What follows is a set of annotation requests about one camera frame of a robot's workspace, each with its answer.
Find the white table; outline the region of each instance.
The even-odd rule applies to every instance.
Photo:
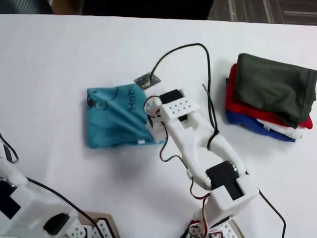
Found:
[[[286,237],[314,237],[316,128],[287,143],[229,125],[223,113],[224,79],[239,53],[317,69],[316,40],[313,26],[0,15],[0,129],[19,153],[26,175],[84,210],[110,213],[123,238],[179,237],[201,207],[189,193],[182,164],[162,163],[160,146],[87,148],[86,89],[131,83],[166,51],[203,43],[211,54],[220,132],[284,215]],[[200,48],[169,56],[156,75],[171,89],[185,88],[207,117],[201,86],[207,82],[206,56]],[[316,103],[311,117],[317,126]],[[166,154],[175,150],[171,142]],[[202,159],[206,168],[215,161],[219,158]],[[281,237],[282,222],[260,197],[235,221],[247,238]]]

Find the white plastic part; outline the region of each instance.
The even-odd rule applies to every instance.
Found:
[[[50,192],[37,192],[29,182],[18,186],[10,198],[20,206],[20,209],[11,219],[0,212],[0,236],[50,238],[43,227],[50,218],[60,213],[67,214],[69,219],[56,237],[62,237],[74,223],[77,223],[76,210]]]
[[[198,237],[202,237],[204,235],[204,230],[202,228],[191,227],[190,232],[191,232],[191,234],[198,236]],[[229,222],[225,222],[225,223],[223,223],[219,226],[216,226],[216,227],[209,230],[210,234],[213,232],[222,232],[223,238],[239,238],[238,235],[233,230],[233,228],[231,227]],[[210,238],[220,238],[220,237],[221,237],[220,234],[210,235]],[[194,238],[194,237],[188,233],[186,238]]]
[[[110,233],[110,230],[109,230],[109,227],[106,223],[105,220],[99,220],[97,222],[97,225],[99,227],[99,229],[101,230],[101,233],[103,234],[104,237],[102,238],[113,238],[111,233]],[[93,232],[92,232],[92,238],[101,238],[96,227],[93,228]]]
[[[92,238],[93,237],[93,228],[91,226],[83,225],[83,228],[86,232],[86,238]]]
[[[0,177],[6,178],[13,185],[20,186],[27,183],[27,179],[17,166],[6,160],[3,144],[0,143]]]
[[[67,230],[66,234],[69,238],[85,238],[86,231],[82,224],[77,220],[73,225]]]
[[[162,109],[163,110],[161,110],[160,113],[161,120],[169,121],[196,111],[199,109],[199,106],[190,99],[183,97],[170,103],[163,104]]]
[[[213,229],[210,230],[210,233],[221,231],[223,238],[239,238],[238,235],[235,233],[233,228],[231,227],[229,222],[223,223]],[[220,235],[211,235],[211,238],[219,238]]]
[[[205,204],[206,220],[209,227],[226,217],[238,214],[259,193],[259,189],[250,175],[241,175],[236,181],[243,192],[243,196],[235,200],[232,200],[225,186],[220,186],[210,191],[210,196]],[[194,214],[194,220],[200,220],[202,224],[201,209]]]
[[[194,181],[202,188],[211,190],[212,184],[205,173],[206,169],[200,166],[197,150],[199,147],[207,147],[208,139],[213,134],[214,129],[199,113],[199,106],[187,97],[163,105],[156,98],[148,107],[148,111],[157,112],[158,110],[161,117],[152,119],[152,125],[149,125],[149,122],[147,124],[151,135],[156,141],[162,139],[165,136],[165,131],[160,126],[160,122],[164,122]],[[187,115],[187,120],[181,122],[179,117],[184,115]],[[211,147],[207,149],[223,160],[230,161],[236,167],[239,175],[245,174],[244,164],[222,135],[217,135],[212,140]]]

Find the black cable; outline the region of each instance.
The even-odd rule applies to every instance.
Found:
[[[183,165],[185,166],[185,168],[188,169],[188,167],[186,166],[186,164],[184,163],[184,161],[182,160],[182,158],[181,158],[179,155],[172,155],[171,157],[169,157],[169,158],[166,159],[166,160],[163,159],[162,154],[163,154],[163,150],[164,150],[164,148],[166,147],[167,142],[168,142],[168,132],[167,132],[165,123],[162,122],[162,121],[161,121],[161,123],[162,123],[162,125],[164,126],[164,129],[165,129],[166,140],[165,140],[165,142],[164,142],[164,144],[163,144],[163,146],[162,146],[162,148],[161,148],[161,150],[160,150],[160,152],[159,152],[159,158],[160,158],[160,160],[162,160],[163,162],[168,162],[168,161],[170,161],[171,159],[173,159],[173,158],[176,157],[176,158],[180,159],[180,161],[183,163]]]
[[[272,208],[272,210],[280,217],[280,219],[283,222],[283,231],[282,231],[282,238],[285,237],[285,231],[286,231],[286,221],[283,218],[283,216],[277,211],[277,209],[270,203],[270,201],[264,196],[264,194],[261,192],[261,190],[259,189],[259,194],[260,196],[263,198],[263,200],[270,206],[270,208]]]
[[[12,163],[15,164],[15,163],[19,162],[20,158],[19,158],[18,154],[15,152],[15,150],[12,148],[12,146],[4,139],[4,137],[1,135],[1,133],[0,133],[0,139],[14,153],[14,156],[15,156],[16,160],[12,161]]]
[[[165,55],[163,55],[159,61],[156,63],[156,65],[154,66],[151,74],[150,74],[150,82],[152,82],[152,79],[153,79],[153,74],[156,70],[156,68],[158,67],[159,63],[166,57],[168,56],[170,53],[173,53],[174,51],[177,51],[177,50],[180,50],[182,48],[186,48],[186,47],[191,47],[191,46],[200,46],[202,47],[205,52],[206,52],[206,56],[207,56],[207,68],[208,68],[208,95],[210,96],[211,94],[211,69],[210,69],[210,56],[209,56],[209,52],[207,50],[207,48],[201,44],[201,43],[193,43],[193,44],[188,44],[188,45],[183,45],[183,46],[180,46],[180,47],[177,47],[169,52],[167,52]],[[214,128],[214,133],[213,135],[210,137],[210,139],[208,140],[208,143],[207,143],[207,148],[209,149],[210,147],[210,143],[212,141],[212,139],[219,133],[219,130],[218,130],[218,125],[216,124],[216,115],[215,115],[215,110],[214,110],[214,106],[213,106],[213,103],[212,103],[212,99],[211,98],[208,98],[208,115],[209,115],[209,120],[210,120],[210,123],[212,125],[212,127]]]
[[[52,188],[50,187],[47,187],[46,185],[40,183],[40,182],[37,182],[31,178],[28,178],[26,177],[27,180],[37,186],[40,186],[48,191],[50,191],[51,193],[55,194],[56,196],[58,196],[59,198],[61,198],[62,200],[64,200],[66,203],[68,203],[72,208],[74,208],[77,212],[79,212],[80,214],[82,214],[84,217],[86,217],[97,229],[99,235],[103,238],[104,235],[103,233],[101,232],[101,230],[99,229],[98,227],[98,224],[87,214],[85,213],[84,211],[82,211],[79,207],[77,207],[75,204],[73,204],[71,201],[69,201],[66,197],[64,197],[63,195],[61,195],[60,193],[56,192],[55,190],[53,190]]]
[[[213,103],[212,103],[212,99],[211,99],[211,95],[210,93],[208,92],[208,90],[206,89],[206,86],[203,84],[203,88],[204,90],[206,91],[207,93],[207,96],[208,96],[208,103],[210,104],[211,106],[211,109],[212,109],[212,115],[213,115],[213,118],[214,118],[214,131],[213,131],[213,135],[209,138],[208,142],[207,142],[207,148],[209,149],[210,148],[210,144],[211,144],[211,141],[215,138],[216,135],[219,134],[219,130],[218,130],[218,123],[217,123],[217,118],[216,118],[216,114],[214,112],[214,106],[213,106]]]

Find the robotic arm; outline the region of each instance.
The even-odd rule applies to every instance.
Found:
[[[221,135],[217,134],[207,148],[214,128],[200,114],[199,106],[181,90],[165,91],[160,80],[146,74],[135,80],[147,96],[146,127],[156,142],[166,139],[165,129],[181,152],[190,179],[210,195],[205,206],[208,227],[217,226],[241,209],[258,194],[259,190],[239,156]],[[211,168],[202,168],[198,161],[198,148],[204,147],[223,159]],[[201,210],[194,220],[203,220]]]

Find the blue fabric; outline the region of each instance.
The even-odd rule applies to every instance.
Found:
[[[282,133],[279,133],[275,130],[265,129],[262,123],[258,122],[255,118],[252,118],[250,116],[247,116],[241,113],[234,113],[226,109],[226,117],[228,122],[230,122],[231,124],[242,125],[258,134],[271,136],[279,140],[295,142],[295,139],[290,138]]]
[[[136,84],[87,89],[87,143],[91,148],[155,144],[146,129],[146,96]]]

